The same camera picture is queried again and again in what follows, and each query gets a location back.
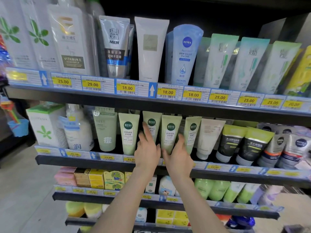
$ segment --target floor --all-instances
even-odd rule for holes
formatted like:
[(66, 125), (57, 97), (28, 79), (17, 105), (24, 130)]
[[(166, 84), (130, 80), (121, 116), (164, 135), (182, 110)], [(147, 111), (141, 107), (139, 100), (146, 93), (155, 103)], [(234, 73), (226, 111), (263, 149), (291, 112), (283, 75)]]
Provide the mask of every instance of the floor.
[[(9, 233), (76, 233), (65, 226), (64, 201), (53, 201), (53, 176), (59, 167), (37, 165), (34, 147), (20, 147), (1, 161), (0, 226)], [(279, 194), (275, 205), (284, 206), (278, 221), (256, 218), (256, 233), (278, 233), (283, 225), (310, 225), (311, 199), (306, 195)]]

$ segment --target forearm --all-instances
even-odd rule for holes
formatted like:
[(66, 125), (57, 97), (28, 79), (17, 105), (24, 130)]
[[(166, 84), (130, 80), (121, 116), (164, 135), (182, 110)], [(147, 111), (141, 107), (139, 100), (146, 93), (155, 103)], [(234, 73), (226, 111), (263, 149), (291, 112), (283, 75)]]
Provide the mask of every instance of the forearm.
[(127, 183), (98, 219), (91, 233), (131, 233), (148, 178), (134, 169)]
[(190, 178), (180, 180), (177, 187), (193, 233), (228, 233)]

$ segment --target blue bucket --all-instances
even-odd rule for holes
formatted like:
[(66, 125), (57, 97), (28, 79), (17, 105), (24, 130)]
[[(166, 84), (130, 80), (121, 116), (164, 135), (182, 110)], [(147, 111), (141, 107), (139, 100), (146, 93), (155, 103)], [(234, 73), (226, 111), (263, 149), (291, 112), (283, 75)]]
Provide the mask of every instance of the blue bucket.
[(9, 121), (7, 124), (10, 126), (11, 131), (15, 137), (22, 137), (28, 135), (28, 123), (27, 119), (20, 119), (20, 124), (15, 121)]

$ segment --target gray tube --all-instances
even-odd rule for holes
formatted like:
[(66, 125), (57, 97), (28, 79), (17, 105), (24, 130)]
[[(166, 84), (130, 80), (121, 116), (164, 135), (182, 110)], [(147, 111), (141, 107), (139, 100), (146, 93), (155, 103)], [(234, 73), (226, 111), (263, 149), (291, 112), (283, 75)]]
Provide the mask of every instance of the gray tube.
[(274, 167), (277, 163), (285, 144), (288, 140), (288, 134), (274, 135), (267, 148), (261, 153), (257, 163), (260, 167)]
[(108, 75), (110, 78), (125, 78), (130, 19), (101, 15), (99, 20), (105, 45)]
[(289, 134), (288, 142), (278, 163), (279, 168), (294, 169), (311, 147), (311, 138)]
[(130, 75), (130, 70), (131, 70), (133, 38), (134, 38), (134, 24), (130, 24), (130, 32), (128, 35), (128, 48), (127, 48), (127, 54), (128, 54), (128, 61), (127, 61), (127, 66), (126, 66), (127, 76)]

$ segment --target finger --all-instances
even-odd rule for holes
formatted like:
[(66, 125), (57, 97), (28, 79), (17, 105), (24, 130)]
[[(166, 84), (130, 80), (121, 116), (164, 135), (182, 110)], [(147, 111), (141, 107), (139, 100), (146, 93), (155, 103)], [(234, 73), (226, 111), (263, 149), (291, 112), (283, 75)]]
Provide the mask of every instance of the finger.
[(161, 157), (161, 146), (160, 146), (160, 144), (157, 144), (157, 146), (156, 146), (156, 153), (160, 158)]
[(139, 141), (140, 141), (141, 143), (144, 143), (144, 142), (147, 141), (147, 140), (146, 140), (146, 137), (145, 137), (145, 135), (144, 135), (144, 133), (143, 133), (142, 131), (139, 132), (138, 137), (139, 137)]
[(163, 155), (163, 159), (164, 159), (165, 164), (168, 164), (168, 163), (169, 163), (169, 160), (170, 160), (170, 157), (169, 157), (169, 155), (167, 154), (167, 152), (166, 152), (165, 149), (162, 149), (162, 155)]
[(184, 143), (185, 143), (185, 138), (182, 134), (179, 133), (178, 134), (178, 142), (175, 146), (183, 147)]
[(148, 142), (153, 142), (154, 143), (154, 140), (153, 140), (153, 137), (151, 135), (151, 132), (149, 130), (149, 127), (148, 125), (145, 123), (145, 122), (142, 122), (142, 127), (144, 128), (144, 133), (146, 135), (146, 139)]

